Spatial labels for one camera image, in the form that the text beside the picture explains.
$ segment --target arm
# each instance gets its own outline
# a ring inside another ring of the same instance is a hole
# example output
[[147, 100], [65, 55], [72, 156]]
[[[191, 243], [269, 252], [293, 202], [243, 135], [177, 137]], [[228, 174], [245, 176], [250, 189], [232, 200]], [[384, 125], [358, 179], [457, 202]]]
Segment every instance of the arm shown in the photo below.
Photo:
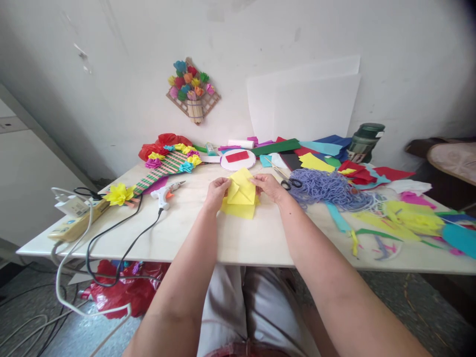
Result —
[[340, 356], [430, 356], [272, 175], [252, 182], [278, 204], [293, 262]]
[[231, 181], [218, 178], [124, 356], [196, 356], [203, 304], [217, 261], [217, 212]]

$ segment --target power strip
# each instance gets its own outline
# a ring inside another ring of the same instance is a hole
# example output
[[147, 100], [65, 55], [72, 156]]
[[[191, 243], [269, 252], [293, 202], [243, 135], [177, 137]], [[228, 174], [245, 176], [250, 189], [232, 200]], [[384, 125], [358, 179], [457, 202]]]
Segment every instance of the power strip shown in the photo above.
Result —
[[[96, 221], [108, 208], [109, 202], [102, 199], [101, 201], [93, 201], [90, 198], [86, 201], [87, 205], [93, 205], [93, 222]], [[48, 234], [49, 239], [60, 240], [64, 242], [72, 242], [77, 240], [88, 228], [89, 212], [86, 212], [79, 218], [66, 216], [67, 221], [61, 223], [58, 227]]]

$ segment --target person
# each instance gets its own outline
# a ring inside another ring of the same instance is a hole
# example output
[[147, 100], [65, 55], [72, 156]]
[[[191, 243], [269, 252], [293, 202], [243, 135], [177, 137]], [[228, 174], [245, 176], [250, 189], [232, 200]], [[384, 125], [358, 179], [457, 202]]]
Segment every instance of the person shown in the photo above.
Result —
[[231, 184], [218, 178], [124, 356], [430, 356], [272, 175], [251, 181], [279, 207], [322, 338], [275, 270], [217, 264], [217, 213]]

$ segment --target pants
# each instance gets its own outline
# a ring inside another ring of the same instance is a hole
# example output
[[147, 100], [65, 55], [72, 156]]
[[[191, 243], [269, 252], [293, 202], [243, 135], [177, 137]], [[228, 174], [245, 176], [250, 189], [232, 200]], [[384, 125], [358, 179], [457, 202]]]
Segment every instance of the pants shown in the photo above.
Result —
[[197, 357], [248, 338], [291, 357], [320, 356], [294, 294], [272, 268], [217, 264], [203, 307]]

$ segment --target hand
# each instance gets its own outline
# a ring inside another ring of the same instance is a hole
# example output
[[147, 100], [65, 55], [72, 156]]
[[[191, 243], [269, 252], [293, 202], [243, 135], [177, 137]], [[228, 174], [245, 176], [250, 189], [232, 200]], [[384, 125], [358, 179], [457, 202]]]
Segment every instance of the hand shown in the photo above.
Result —
[[207, 198], [205, 198], [203, 207], [217, 213], [222, 206], [223, 197], [225, 197], [227, 189], [231, 184], [232, 181], [229, 178], [217, 178], [212, 181], [208, 186]]
[[288, 194], [284, 187], [282, 187], [271, 174], [257, 174], [254, 178], [250, 178], [249, 180], [252, 184], [256, 185], [256, 193], [258, 195], [264, 192], [274, 203], [278, 203], [283, 196]]

